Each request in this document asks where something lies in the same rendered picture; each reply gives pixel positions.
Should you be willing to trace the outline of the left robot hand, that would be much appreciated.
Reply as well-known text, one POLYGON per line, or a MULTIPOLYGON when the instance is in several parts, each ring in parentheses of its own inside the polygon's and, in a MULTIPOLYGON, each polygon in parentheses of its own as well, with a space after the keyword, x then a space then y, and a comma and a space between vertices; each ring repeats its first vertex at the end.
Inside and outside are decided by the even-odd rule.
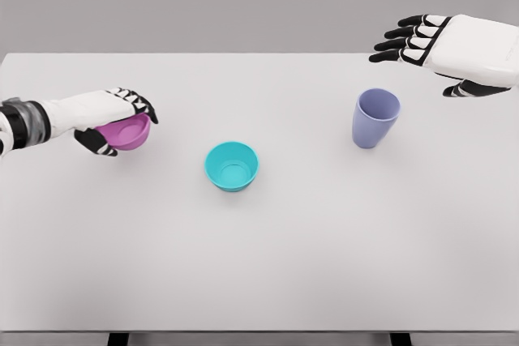
POLYGON ((74 114, 74 138, 90 152, 100 156, 117 156, 117 150, 108 143, 96 127, 120 122, 136 114, 145 113, 158 124, 152 104, 139 93, 115 88, 87 92, 72 97, 74 114))

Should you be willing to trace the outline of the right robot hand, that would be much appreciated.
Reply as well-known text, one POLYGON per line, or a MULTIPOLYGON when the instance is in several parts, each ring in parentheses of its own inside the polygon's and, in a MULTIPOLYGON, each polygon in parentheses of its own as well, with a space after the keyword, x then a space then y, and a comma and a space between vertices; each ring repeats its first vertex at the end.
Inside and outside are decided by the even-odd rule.
POLYGON ((485 97, 519 88, 519 26, 424 14, 399 20, 384 38, 370 62, 404 62, 455 79, 445 97, 485 97))

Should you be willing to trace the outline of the pink bowl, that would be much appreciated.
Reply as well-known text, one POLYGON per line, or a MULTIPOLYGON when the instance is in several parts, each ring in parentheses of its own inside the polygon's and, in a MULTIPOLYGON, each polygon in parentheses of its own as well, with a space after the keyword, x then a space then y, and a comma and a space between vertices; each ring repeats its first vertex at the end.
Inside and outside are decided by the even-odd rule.
POLYGON ((107 143, 116 150, 131 151, 142 146, 150 132, 151 119, 140 113, 120 121, 96 127, 107 143))

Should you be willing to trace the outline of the lavender cup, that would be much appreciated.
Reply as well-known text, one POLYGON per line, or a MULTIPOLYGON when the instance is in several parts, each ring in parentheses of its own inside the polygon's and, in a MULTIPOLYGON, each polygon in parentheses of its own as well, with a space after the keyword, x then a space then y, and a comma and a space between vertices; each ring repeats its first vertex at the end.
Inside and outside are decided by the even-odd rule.
POLYGON ((382 88, 371 88, 357 99, 352 140, 360 148, 373 148, 387 135, 401 111, 398 98, 382 88))

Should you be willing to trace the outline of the teal bowl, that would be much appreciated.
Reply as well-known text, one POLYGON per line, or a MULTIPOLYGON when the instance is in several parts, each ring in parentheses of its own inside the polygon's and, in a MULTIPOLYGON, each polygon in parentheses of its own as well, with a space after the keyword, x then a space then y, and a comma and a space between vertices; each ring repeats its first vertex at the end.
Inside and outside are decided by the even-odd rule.
POLYGON ((205 157, 204 172, 217 188, 239 192, 256 178, 260 159, 249 145, 237 141, 219 143, 205 157))

